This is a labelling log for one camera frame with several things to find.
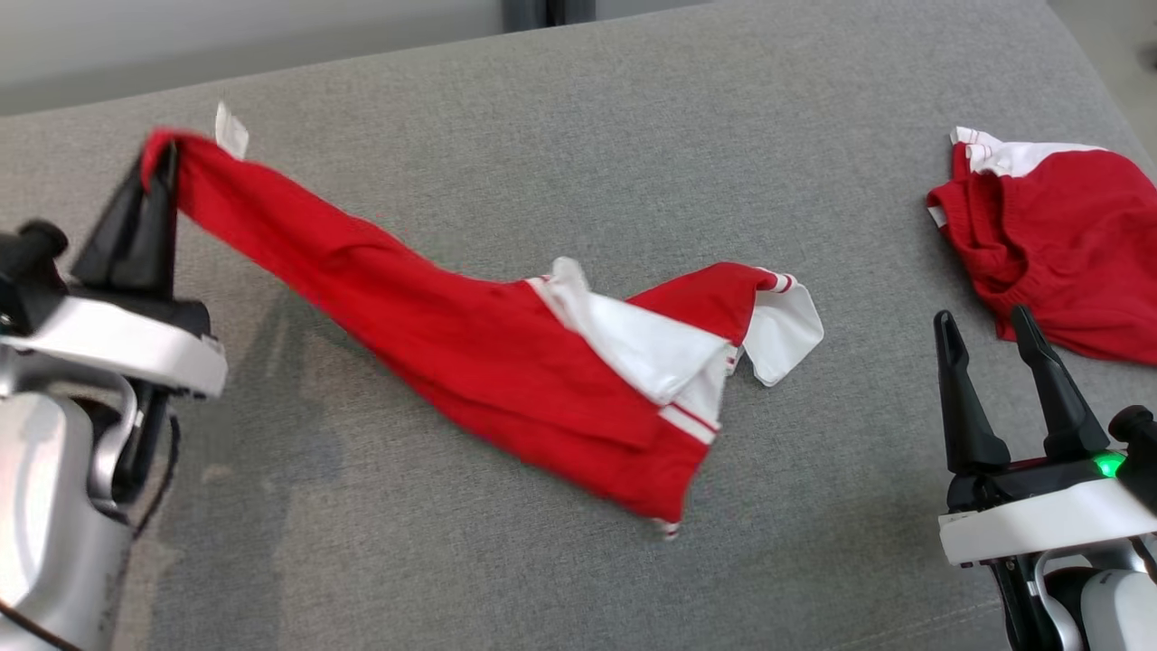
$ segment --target white label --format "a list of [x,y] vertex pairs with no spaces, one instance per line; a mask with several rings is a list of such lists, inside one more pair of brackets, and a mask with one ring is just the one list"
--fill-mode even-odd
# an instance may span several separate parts
[[218,146],[229,151],[233,157],[237,160],[245,157],[245,149],[249,148],[249,130],[233,116],[224,102],[218,103],[216,141]]
[[941,206],[928,206],[928,214],[933,215],[936,228],[944,228],[944,224],[948,223],[948,214],[944,213],[944,208]]

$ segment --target gray cushion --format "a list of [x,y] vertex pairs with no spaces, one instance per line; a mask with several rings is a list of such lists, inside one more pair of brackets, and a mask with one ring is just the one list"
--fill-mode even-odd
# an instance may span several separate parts
[[[922,208],[948,130],[1135,138],[1042,2],[781,0],[352,59],[0,121],[0,225],[74,239],[150,126],[211,130],[452,269],[568,254],[626,296],[720,259],[790,271],[827,339],[773,390],[742,367],[683,535],[444,419],[196,227],[179,290],[229,352],[184,405],[176,486],[135,548],[125,649],[992,650],[982,570],[948,567],[931,317],[951,308],[1014,456],[1029,371]],[[1150,369],[1066,355],[1103,422]]]

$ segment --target red fabric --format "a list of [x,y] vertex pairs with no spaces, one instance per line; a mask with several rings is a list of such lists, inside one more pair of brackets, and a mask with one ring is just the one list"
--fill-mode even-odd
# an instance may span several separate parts
[[[180,210],[329,313],[451,421],[641,516],[679,521],[707,446],[661,419],[528,282],[443,271],[197,134],[155,132],[145,183],[171,140],[180,149]],[[724,262],[631,302],[738,343],[756,289],[774,281]]]
[[928,194],[973,287],[1015,341],[1029,305],[1049,341],[1100,360],[1157,364],[1157,188],[1112,151],[1062,151],[1022,177],[968,169]]

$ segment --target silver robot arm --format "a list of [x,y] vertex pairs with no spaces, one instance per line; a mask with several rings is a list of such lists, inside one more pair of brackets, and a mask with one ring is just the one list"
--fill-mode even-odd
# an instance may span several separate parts
[[[1108,437],[1025,306],[1012,312],[1048,428],[1045,458],[1012,461],[993,434],[952,315],[936,315],[950,563],[988,568],[1014,651],[1157,649],[1157,426],[1122,410]],[[1081,567],[1074,567],[1076,562]]]
[[[172,297],[176,164],[170,150],[148,195],[128,172],[73,286],[54,225],[0,234],[0,651],[111,645],[130,548],[176,459],[169,399],[224,387],[207,310]],[[165,481],[131,523],[169,422]]]

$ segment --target black cable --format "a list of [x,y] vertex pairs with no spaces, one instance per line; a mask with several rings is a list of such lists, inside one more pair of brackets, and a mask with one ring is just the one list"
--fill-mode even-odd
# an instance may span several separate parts
[[164,466],[164,478],[161,480],[161,488],[156,490],[156,495],[153,496],[153,502],[149,503],[148,509],[145,510],[145,515],[141,516],[141,521],[137,524],[137,530],[133,531],[133,542],[137,541],[145,533],[145,528],[148,527],[149,520],[156,515],[157,509],[161,506],[161,501],[164,500],[165,494],[169,493],[169,488],[172,486],[172,475],[177,468],[177,454],[180,447],[180,426],[177,423],[177,416],[172,415],[169,417],[169,461]]
[[80,646],[76,646],[75,644],[72,644],[68,641],[58,637],[57,635],[46,630],[40,624],[25,617],[23,614],[20,613],[20,611],[16,611],[12,606],[5,604],[3,600],[0,600],[0,615],[3,615],[8,620],[12,620],[12,623],[35,635],[45,644],[51,644],[53,648],[60,649],[60,651],[81,651]]
[[1154,583],[1157,583],[1157,560],[1155,560],[1154,555],[1149,553],[1149,548],[1145,547],[1145,541],[1141,540],[1141,537],[1133,537],[1129,539],[1129,542],[1133,543],[1133,550],[1136,552],[1141,562],[1144,563],[1149,578],[1151,578]]

